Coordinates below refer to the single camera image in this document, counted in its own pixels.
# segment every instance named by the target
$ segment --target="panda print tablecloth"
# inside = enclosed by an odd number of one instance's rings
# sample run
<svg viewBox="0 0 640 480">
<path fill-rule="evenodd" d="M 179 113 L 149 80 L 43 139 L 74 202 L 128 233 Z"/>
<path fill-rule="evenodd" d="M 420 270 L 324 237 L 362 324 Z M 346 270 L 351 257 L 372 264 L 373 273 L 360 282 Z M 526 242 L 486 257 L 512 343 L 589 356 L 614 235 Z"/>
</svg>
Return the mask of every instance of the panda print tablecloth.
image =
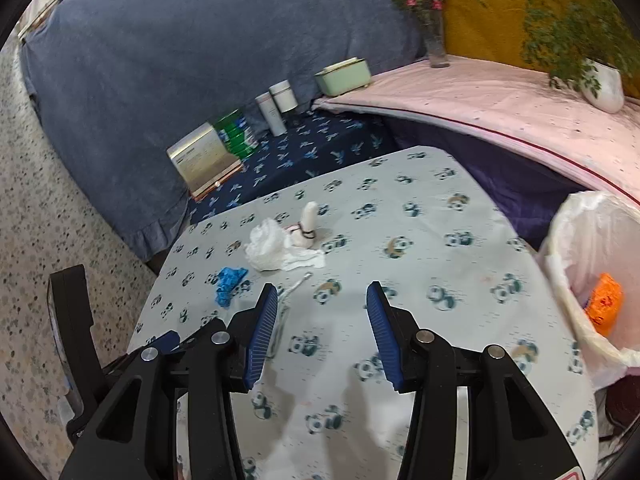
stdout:
<svg viewBox="0 0 640 480">
<path fill-rule="evenodd" d="M 326 267 L 250 268 L 231 307 L 215 303 L 222 267 L 250 267 L 242 245 L 262 219 L 286 226 L 320 206 L 316 246 Z M 580 351 L 523 242 L 446 152 L 418 146 L 334 171 L 206 219 L 180 236 L 140 315 L 129 350 L 168 330 L 185 339 L 212 317 L 254 306 L 265 282 L 281 290 L 306 272 L 275 357 L 232 402 L 249 480 L 390 480 L 398 475 L 412 394 L 385 380 L 364 309 L 378 280 L 394 306 L 450 344 L 506 348 L 556 418 L 587 479 L 598 455 L 591 385 Z M 455 477 L 466 468 L 460 391 Z M 188 478 L 186 398 L 178 455 Z"/>
</svg>

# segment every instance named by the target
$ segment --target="white cylindrical object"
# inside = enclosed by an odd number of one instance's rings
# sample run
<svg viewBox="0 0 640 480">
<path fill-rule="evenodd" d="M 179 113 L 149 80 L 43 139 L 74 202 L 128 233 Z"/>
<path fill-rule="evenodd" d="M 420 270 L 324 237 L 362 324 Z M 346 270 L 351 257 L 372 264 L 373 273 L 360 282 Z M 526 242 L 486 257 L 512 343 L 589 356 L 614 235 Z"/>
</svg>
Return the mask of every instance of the white cylindrical object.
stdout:
<svg viewBox="0 0 640 480">
<path fill-rule="evenodd" d="M 284 125 L 284 122 L 282 122 L 278 107 L 269 92 L 258 95 L 258 97 L 255 98 L 255 102 L 258 103 L 258 108 L 260 108 L 260 111 L 264 115 L 274 137 L 287 133 L 287 127 Z"/>
<path fill-rule="evenodd" d="M 270 86 L 269 92 L 271 92 L 271 95 L 275 99 L 276 104 L 282 113 L 289 112 L 298 106 L 296 96 L 294 95 L 291 85 L 287 79 Z"/>
</svg>

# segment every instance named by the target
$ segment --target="navy blue bedsheet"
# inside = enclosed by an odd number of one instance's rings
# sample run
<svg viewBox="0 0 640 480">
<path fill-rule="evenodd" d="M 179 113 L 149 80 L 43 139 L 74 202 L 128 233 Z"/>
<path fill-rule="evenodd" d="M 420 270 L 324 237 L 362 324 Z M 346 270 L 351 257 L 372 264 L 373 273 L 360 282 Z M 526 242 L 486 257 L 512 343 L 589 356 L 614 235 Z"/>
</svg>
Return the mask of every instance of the navy blue bedsheet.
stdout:
<svg viewBox="0 0 640 480">
<path fill-rule="evenodd" d="M 318 110 L 303 114 L 302 125 L 279 137 L 267 136 L 260 148 L 220 188 L 199 203 L 190 199 L 195 224 L 315 176 L 398 150 L 381 118 L 360 114 L 338 116 Z"/>
</svg>

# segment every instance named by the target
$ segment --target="flower vase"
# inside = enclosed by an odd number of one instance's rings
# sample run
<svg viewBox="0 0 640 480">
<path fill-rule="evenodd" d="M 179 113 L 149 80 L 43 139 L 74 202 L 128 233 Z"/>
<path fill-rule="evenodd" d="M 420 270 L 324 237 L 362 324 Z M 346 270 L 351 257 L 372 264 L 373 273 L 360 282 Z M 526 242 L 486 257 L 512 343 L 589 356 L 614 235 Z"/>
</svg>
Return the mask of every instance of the flower vase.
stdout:
<svg viewBox="0 0 640 480">
<path fill-rule="evenodd" d="M 449 66 L 444 50 L 444 20 L 441 10 L 429 10 L 429 19 L 420 23 L 422 38 L 429 54 L 431 68 Z"/>
</svg>

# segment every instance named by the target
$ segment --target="blue cloth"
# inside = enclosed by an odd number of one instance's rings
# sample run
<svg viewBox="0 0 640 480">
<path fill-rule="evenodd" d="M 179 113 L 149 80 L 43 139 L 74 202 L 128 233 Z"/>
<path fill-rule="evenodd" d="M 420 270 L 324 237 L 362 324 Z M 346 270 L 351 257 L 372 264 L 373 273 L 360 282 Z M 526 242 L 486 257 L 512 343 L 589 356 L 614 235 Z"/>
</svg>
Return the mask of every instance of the blue cloth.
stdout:
<svg viewBox="0 0 640 480">
<path fill-rule="evenodd" d="M 216 301 L 222 308 L 229 308 L 233 290 L 249 271 L 244 267 L 232 269 L 223 267 L 218 273 L 218 288 L 216 289 Z"/>
<path fill-rule="evenodd" d="M 208 119 L 353 56 L 372 73 L 421 44 L 390 0 L 63 0 L 20 52 L 42 127 L 78 186 L 143 260 L 168 247 L 186 187 L 165 150 Z"/>
<path fill-rule="evenodd" d="M 386 118 L 385 124 L 402 150 L 433 146 L 453 156 L 535 250 L 562 202 L 571 193 L 586 190 L 538 162 L 477 137 L 400 119 Z"/>
<path fill-rule="evenodd" d="M 301 126 L 267 136 L 236 173 L 199 203 L 189 202 L 190 223 L 251 202 L 315 176 L 396 152 L 398 145 L 377 116 L 302 114 Z"/>
</svg>

